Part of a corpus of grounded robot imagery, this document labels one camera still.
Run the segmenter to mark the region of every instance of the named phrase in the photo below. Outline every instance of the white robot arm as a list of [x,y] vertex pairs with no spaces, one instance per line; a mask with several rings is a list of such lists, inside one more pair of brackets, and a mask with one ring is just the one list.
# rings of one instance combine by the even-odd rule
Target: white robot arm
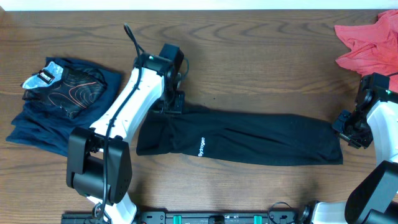
[[[170,44],[164,45],[159,56],[145,52],[140,54],[126,87],[110,109],[89,130],[76,128],[70,135],[67,185],[95,203],[93,211],[103,203],[104,160],[90,153],[108,152],[108,198],[104,206],[104,220],[110,217],[113,223],[130,224],[136,215],[137,208],[127,194],[132,176],[131,169],[127,168],[131,167],[129,144],[150,109],[159,113],[182,112],[185,94],[177,91],[177,88],[183,79],[178,72],[183,58],[179,47]],[[103,149],[106,146],[107,129],[113,118],[108,148]]]
[[[379,74],[363,78],[356,99],[356,110],[352,114],[343,111],[333,124],[340,137],[348,141],[350,146],[368,147],[373,139],[377,166],[384,161],[398,162],[398,97],[396,93],[388,90],[388,83],[389,78]],[[394,188],[397,181],[390,181],[389,187]],[[317,203],[313,210],[312,224],[346,224],[347,213],[350,209],[346,204],[347,202]],[[385,212],[387,209],[390,204],[388,198],[384,204],[384,207],[378,207],[383,208],[384,211],[379,212]],[[372,205],[367,202],[366,206],[370,209]],[[368,215],[368,211],[363,209],[364,215]]]

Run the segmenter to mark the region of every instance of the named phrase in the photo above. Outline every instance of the black sleeve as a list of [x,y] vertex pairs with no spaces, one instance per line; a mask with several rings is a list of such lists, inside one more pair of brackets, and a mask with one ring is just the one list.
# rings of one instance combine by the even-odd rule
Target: black sleeve
[[149,113],[137,154],[169,152],[270,166],[343,163],[330,123],[293,114]]

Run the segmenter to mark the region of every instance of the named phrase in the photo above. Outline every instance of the red cloth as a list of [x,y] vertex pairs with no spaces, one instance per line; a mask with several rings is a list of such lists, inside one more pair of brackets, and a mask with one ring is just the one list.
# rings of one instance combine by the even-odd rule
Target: red cloth
[[[335,26],[338,38],[351,49],[336,59],[338,65],[362,76],[398,72],[398,10],[380,13],[378,18],[373,25]],[[398,92],[398,75],[391,76],[389,89]]]

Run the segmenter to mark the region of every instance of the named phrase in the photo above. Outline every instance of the black garment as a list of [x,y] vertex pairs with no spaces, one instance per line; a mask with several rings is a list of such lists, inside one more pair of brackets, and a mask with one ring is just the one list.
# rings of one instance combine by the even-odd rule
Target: black garment
[[82,110],[78,116],[71,118],[66,110],[59,106],[48,105],[39,101],[26,101],[24,110],[17,115],[11,124],[15,126],[7,141],[36,146],[46,151],[63,156],[68,155],[68,139],[75,127],[89,128],[112,105],[120,86],[121,75],[100,65],[71,58],[46,58],[46,65],[54,61],[63,68],[90,70],[103,76],[107,90],[93,104]]
[[62,79],[48,87],[26,90],[23,100],[39,101],[63,108],[71,118],[95,102],[106,90],[103,74],[92,67],[64,66]]
[[330,123],[292,114],[149,113],[137,154],[169,152],[271,166],[343,163]]

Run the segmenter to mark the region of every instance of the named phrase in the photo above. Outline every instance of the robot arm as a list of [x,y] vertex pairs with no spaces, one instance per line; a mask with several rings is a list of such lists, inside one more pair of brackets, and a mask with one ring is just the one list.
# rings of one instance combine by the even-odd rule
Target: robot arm
[[347,202],[317,203],[313,224],[398,223],[398,206],[391,202],[398,190],[398,94],[388,90],[389,77],[364,77],[356,109],[344,110],[333,124],[339,137],[355,148],[372,140],[377,168],[354,190]]
[[[159,56],[142,53],[139,88],[131,95],[116,117],[108,145],[108,200],[105,212],[113,223],[132,223],[137,208],[127,190],[132,177],[129,143],[148,110],[159,113],[181,113],[185,94],[177,91],[178,73],[184,54],[179,47],[165,44]],[[110,109],[90,129],[76,128],[69,138],[67,185],[95,204],[103,203],[104,160],[91,153],[101,151],[109,120],[130,94],[139,76],[138,65],[128,84]]]

